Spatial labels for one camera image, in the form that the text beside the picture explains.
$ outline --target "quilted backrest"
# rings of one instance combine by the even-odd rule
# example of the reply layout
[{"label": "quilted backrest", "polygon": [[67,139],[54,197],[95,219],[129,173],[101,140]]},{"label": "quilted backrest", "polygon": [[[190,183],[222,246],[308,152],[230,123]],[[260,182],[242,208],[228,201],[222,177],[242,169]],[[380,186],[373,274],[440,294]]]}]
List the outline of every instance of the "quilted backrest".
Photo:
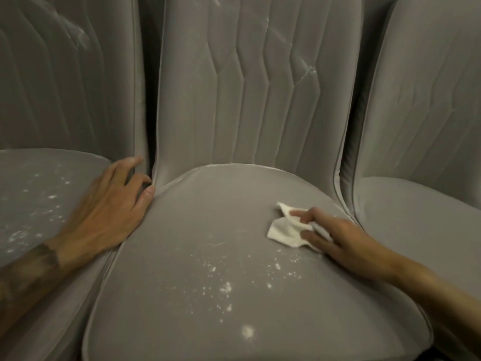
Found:
[{"label": "quilted backrest", "polygon": [[137,0],[0,0],[0,149],[145,155]]},{"label": "quilted backrest", "polygon": [[167,0],[156,183],[255,163],[335,196],[362,0]]},{"label": "quilted backrest", "polygon": [[397,1],[349,129],[346,200],[353,179],[386,176],[481,208],[480,20],[481,0]]}]

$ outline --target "tattoo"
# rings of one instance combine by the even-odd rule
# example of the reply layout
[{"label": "tattoo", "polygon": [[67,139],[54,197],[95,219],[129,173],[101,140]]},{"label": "tattoo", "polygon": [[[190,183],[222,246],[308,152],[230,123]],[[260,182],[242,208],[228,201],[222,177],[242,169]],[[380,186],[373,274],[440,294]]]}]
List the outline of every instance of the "tattoo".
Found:
[{"label": "tattoo", "polygon": [[62,278],[57,253],[45,244],[0,268],[0,335]]}]

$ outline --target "seat cushion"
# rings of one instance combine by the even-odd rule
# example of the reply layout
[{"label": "seat cushion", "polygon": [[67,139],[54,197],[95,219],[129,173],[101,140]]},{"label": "seat cushion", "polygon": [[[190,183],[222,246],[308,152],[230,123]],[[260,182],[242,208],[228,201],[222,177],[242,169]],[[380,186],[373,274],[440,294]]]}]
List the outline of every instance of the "seat cushion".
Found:
[{"label": "seat cushion", "polygon": [[348,218],[299,177],[249,164],[159,190],[102,288],[84,359],[414,359],[430,345],[397,290],[268,240],[277,201]]},{"label": "seat cushion", "polygon": [[384,245],[430,267],[481,300],[481,211],[400,178],[366,177],[356,215]]},{"label": "seat cushion", "polygon": [[[110,161],[55,149],[0,151],[0,267],[54,236]],[[73,359],[110,254],[48,294],[0,341],[0,359]]]}]

